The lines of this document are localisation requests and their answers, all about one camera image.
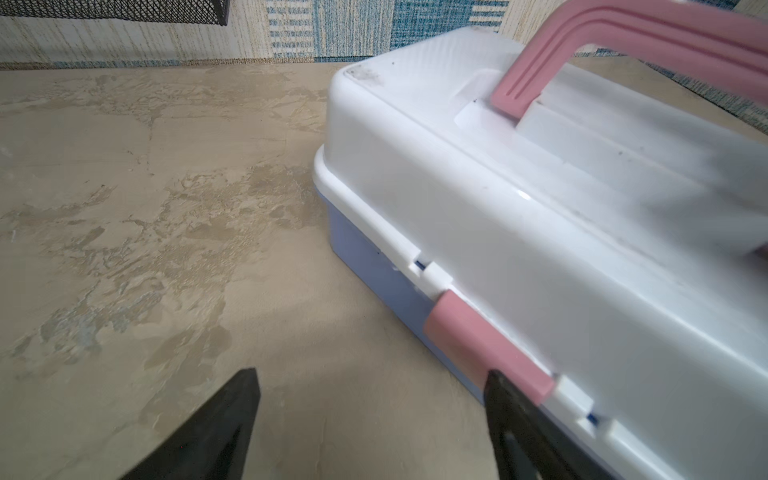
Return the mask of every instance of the black metal mesh basket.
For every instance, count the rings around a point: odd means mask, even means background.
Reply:
[[[226,25],[230,0],[0,0],[0,16]]]

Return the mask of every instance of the black object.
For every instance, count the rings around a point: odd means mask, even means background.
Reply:
[[[0,0],[0,16],[226,25],[230,0]]]
[[[237,480],[261,392],[256,369],[242,369],[123,480]]]
[[[483,396],[500,480],[613,480],[503,373],[488,373]]]

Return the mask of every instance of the light blue box base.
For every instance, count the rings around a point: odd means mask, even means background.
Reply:
[[[336,255],[411,329],[448,370],[483,403],[482,391],[461,373],[424,334],[424,322],[435,306],[352,222],[323,195],[328,205],[331,247]]]

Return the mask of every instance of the pink latch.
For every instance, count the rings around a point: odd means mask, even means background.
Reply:
[[[570,0],[555,10],[491,96],[521,118],[574,52],[612,48],[768,104],[768,24],[678,0]]]
[[[480,389],[492,369],[504,373],[535,405],[554,388],[546,372],[451,290],[440,296],[424,333]]]

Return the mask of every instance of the floor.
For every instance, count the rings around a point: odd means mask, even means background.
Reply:
[[[765,141],[639,62],[574,62]],[[118,478],[246,366],[244,478],[497,478],[482,407],[329,248],[337,68],[0,72],[4,478]]]

